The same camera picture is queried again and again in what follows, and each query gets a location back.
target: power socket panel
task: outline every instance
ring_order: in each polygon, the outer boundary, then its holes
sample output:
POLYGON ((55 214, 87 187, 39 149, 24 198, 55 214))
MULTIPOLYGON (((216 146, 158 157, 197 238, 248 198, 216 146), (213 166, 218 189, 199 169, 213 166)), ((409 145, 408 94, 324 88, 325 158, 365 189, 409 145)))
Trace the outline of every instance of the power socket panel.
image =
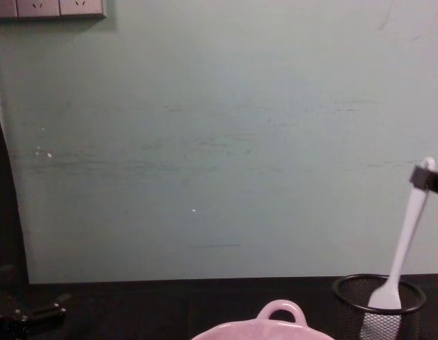
POLYGON ((16 0, 0 0, 0 18, 17 18, 16 0))
POLYGON ((62 16, 98 16, 104 17, 103 0, 60 0, 62 16))
POLYGON ((58 0, 17 0, 20 18, 60 16, 58 0))

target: white plastic spatula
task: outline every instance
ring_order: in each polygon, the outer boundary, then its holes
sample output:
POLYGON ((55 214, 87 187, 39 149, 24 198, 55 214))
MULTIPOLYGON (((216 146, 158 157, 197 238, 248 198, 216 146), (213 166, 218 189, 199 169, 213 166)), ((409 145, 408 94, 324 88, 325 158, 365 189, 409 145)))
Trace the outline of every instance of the white plastic spatula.
MULTIPOLYGON (((422 165, 431 171, 434 171, 436 168, 435 162, 431 157, 424 159, 422 165)), ((370 296, 369 307, 380 308, 382 310, 399 310, 402 308, 398 295, 398 281, 400 280, 400 273, 408 250, 410 250, 412 238, 424 211, 427 196, 428 191, 417 188, 411 190, 391 273, 388 280, 370 296)), ((399 327, 400 315, 366 313, 360 337, 361 340, 395 340, 399 327)))

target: light green wall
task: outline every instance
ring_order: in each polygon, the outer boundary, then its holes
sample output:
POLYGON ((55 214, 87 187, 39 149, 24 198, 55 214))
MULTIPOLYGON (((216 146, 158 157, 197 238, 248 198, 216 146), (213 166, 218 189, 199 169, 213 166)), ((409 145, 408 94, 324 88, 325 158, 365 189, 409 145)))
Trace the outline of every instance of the light green wall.
MULTIPOLYGON (((32 282, 388 272, 438 161, 437 0, 109 9, 0 24, 32 282)), ((405 272, 438 272, 438 197, 405 272)))

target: mesh pencil holder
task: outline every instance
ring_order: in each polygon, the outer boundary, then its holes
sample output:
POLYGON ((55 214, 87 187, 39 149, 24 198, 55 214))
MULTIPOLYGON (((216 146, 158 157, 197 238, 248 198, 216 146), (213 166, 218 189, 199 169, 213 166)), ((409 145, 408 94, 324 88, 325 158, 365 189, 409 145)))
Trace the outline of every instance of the mesh pencil holder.
POLYGON ((378 329, 378 340, 418 340, 420 311, 425 294, 415 285, 399 282, 398 291, 402 308, 381 310, 368 307, 370 295, 381 287, 387 276, 359 274, 334 282, 336 297, 336 340, 366 340, 361 337, 364 318, 366 325, 378 329))

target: black clip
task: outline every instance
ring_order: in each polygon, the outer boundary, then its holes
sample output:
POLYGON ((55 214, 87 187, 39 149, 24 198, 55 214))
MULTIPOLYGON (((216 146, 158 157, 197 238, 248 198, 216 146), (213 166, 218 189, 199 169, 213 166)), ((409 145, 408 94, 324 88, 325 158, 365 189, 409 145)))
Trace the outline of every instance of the black clip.
POLYGON ((415 188, 438 193, 438 172, 417 165, 412 172, 410 182, 415 188))
POLYGON ((0 315, 0 339, 27 339, 60 327, 66 317, 66 309, 60 303, 69 298, 64 294, 52 304, 31 311, 17 309, 11 315, 0 315))

